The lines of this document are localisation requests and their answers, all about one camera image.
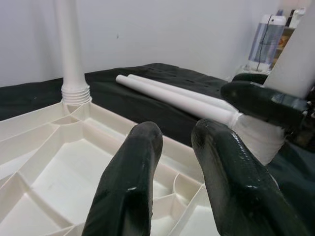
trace white wall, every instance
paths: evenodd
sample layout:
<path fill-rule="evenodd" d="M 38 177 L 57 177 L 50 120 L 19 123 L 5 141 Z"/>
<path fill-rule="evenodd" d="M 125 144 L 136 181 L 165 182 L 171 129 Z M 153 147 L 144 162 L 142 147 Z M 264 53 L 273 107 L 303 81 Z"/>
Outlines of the white wall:
<path fill-rule="evenodd" d="M 78 0 L 85 72 L 153 62 L 226 78 L 278 0 Z M 0 87 L 62 76 L 52 0 L 0 1 Z"/>

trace black cloth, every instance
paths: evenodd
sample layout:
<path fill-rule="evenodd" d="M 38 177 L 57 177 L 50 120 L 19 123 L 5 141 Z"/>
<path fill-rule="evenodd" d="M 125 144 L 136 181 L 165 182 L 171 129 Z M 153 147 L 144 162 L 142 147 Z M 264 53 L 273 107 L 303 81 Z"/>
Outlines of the black cloth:
<path fill-rule="evenodd" d="M 93 103 L 134 122 L 155 122 L 163 134 L 191 146 L 190 136 L 198 118 L 116 83 L 116 76 L 135 74 L 159 82 L 221 98 L 225 81 L 154 63 L 87 73 Z M 61 100 L 62 79 L 0 88 L 0 120 L 34 111 Z M 268 165 L 287 200 L 315 233 L 315 155 L 285 144 Z"/>
<path fill-rule="evenodd" d="M 249 81 L 263 85 L 267 77 L 268 76 L 264 74 L 241 73 L 236 75 L 232 81 Z"/>

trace white cylinder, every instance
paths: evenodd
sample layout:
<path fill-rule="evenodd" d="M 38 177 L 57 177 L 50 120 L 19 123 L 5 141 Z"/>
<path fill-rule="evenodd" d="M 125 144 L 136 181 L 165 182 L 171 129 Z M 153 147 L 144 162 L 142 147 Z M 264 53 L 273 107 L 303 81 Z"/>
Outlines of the white cylinder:
<path fill-rule="evenodd" d="M 271 162 L 284 144 L 283 129 L 250 116 L 241 115 L 231 129 L 263 165 Z"/>
<path fill-rule="evenodd" d="M 229 103 L 227 103 L 226 101 L 224 101 L 222 99 L 210 97 L 210 96 L 198 93 L 198 92 L 193 92 L 193 91 L 190 91 L 190 90 L 187 90 L 184 88 L 179 88 L 176 86 L 157 82 L 157 81 L 150 80 L 150 79 L 143 78 L 143 77 L 136 76 L 136 75 L 128 75 L 128 77 L 133 78 L 133 79 L 138 80 L 138 81 L 141 81 L 141 82 L 144 82 L 144 83 L 147 83 L 147 84 L 150 84 L 150 85 L 157 86 L 157 87 L 162 88 L 162 89 L 166 89 L 166 90 L 169 90 L 172 92 L 179 93 L 179 94 L 187 96 L 187 97 L 191 97 L 193 99 L 205 102 L 207 104 L 214 105 L 216 107 L 220 107 L 220 108 L 225 109 L 227 111 L 232 111 L 232 112 L 238 111 L 236 108 L 234 108 L 233 106 L 231 106 Z"/>
<path fill-rule="evenodd" d="M 240 115 L 238 112 L 227 111 L 191 97 L 186 97 L 123 75 L 117 76 L 116 82 L 157 100 L 166 102 L 199 118 L 210 118 L 226 124 L 229 127 L 234 125 L 237 117 Z"/>
<path fill-rule="evenodd" d="M 312 2 L 264 85 L 305 98 L 314 82 L 315 2 Z"/>
<path fill-rule="evenodd" d="M 63 102 L 80 105 L 91 100 L 85 81 L 76 0 L 54 0 L 63 62 Z"/>

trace white pole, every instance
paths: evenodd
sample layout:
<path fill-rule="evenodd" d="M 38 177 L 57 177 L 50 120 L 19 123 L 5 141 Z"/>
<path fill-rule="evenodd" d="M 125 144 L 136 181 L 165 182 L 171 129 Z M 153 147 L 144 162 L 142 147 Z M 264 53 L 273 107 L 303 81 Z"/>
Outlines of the white pole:
<path fill-rule="evenodd" d="M 315 82 L 315 2 L 302 17 L 265 86 L 305 98 Z"/>
<path fill-rule="evenodd" d="M 240 115 L 238 112 L 227 111 L 191 97 L 186 97 L 123 75 L 117 76 L 116 82 L 157 100 L 166 102 L 199 118 L 210 118 L 226 124 L 229 127 L 234 125 Z"/>
<path fill-rule="evenodd" d="M 63 62 L 63 102 L 80 105 L 91 100 L 85 81 L 76 0 L 54 0 Z"/>
<path fill-rule="evenodd" d="M 172 85 L 168 85 L 168 84 L 165 84 L 165 83 L 157 82 L 157 81 L 150 80 L 150 79 L 143 78 L 143 77 L 136 76 L 136 75 L 128 75 L 128 77 L 129 78 L 133 78 L 133 79 L 138 80 L 138 81 L 142 81 L 142 82 L 150 84 L 150 85 L 157 86 L 157 87 L 162 88 L 162 89 L 166 89 L 166 90 L 169 90 L 169 91 L 172 91 L 172 92 L 179 93 L 179 94 L 187 96 L 187 97 L 191 97 L 193 99 L 205 102 L 207 104 L 214 105 L 216 107 L 220 107 L 220 108 L 225 109 L 227 111 L 232 111 L 232 112 L 237 112 L 238 111 L 236 108 L 234 108 L 228 102 L 226 102 L 226 101 L 224 101 L 222 99 L 210 97 L 210 96 L 198 93 L 198 92 L 193 92 L 193 91 L 190 91 L 190 90 L 187 90 L 187 89 L 184 89 L 184 88 L 179 88 L 179 87 L 176 87 L 176 86 L 172 86 Z"/>

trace white plastic pipe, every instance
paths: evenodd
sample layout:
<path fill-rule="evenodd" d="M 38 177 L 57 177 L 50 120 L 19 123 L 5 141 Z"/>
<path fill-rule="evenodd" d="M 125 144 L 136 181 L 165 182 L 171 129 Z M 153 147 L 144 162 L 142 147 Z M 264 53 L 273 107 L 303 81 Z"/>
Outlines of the white plastic pipe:
<path fill-rule="evenodd" d="M 210 118 L 226 124 L 229 127 L 234 125 L 237 117 L 240 115 L 238 112 L 227 111 L 191 97 L 186 97 L 123 75 L 117 76 L 116 82 L 157 100 L 166 102 L 199 118 Z"/>
<path fill-rule="evenodd" d="M 284 144 L 284 131 L 280 127 L 246 115 L 239 116 L 231 129 L 263 165 L 271 162 Z"/>
<path fill-rule="evenodd" d="M 91 97 L 82 67 L 76 0 L 54 0 L 54 5 L 63 62 L 63 102 L 80 105 Z"/>
<path fill-rule="evenodd" d="M 315 2 L 281 53 L 265 86 L 305 98 L 315 82 Z"/>
<path fill-rule="evenodd" d="M 224 101 L 222 99 L 214 98 L 211 96 L 206 96 L 206 95 L 200 94 L 198 92 L 193 92 L 193 91 L 190 91 L 190 90 L 187 90 L 184 88 L 179 88 L 176 86 L 157 82 L 157 81 L 150 80 L 150 79 L 143 78 L 143 77 L 136 76 L 136 75 L 128 75 L 128 77 L 133 78 L 133 79 L 138 80 L 138 81 L 141 81 L 141 82 L 144 82 L 144 83 L 147 83 L 147 84 L 150 84 L 150 85 L 157 86 L 157 87 L 162 88 L 162 89 L 166 89 L 166 90 L 169 90 L 172 92 L 179 93 L 179 94 L 187 96 L 187 97 L 191 97 L 193 99 L 205 102 L 207 104 L 214 105 L 216 107 L 220 107 L 220 108 L 225 109 L 227 111 L 232 111 L 232 112 L 238 111 L 236 108 L 234 108 L 233 106 L 231 106 L 229 103 L 227 103 L 226 101 Z"/>

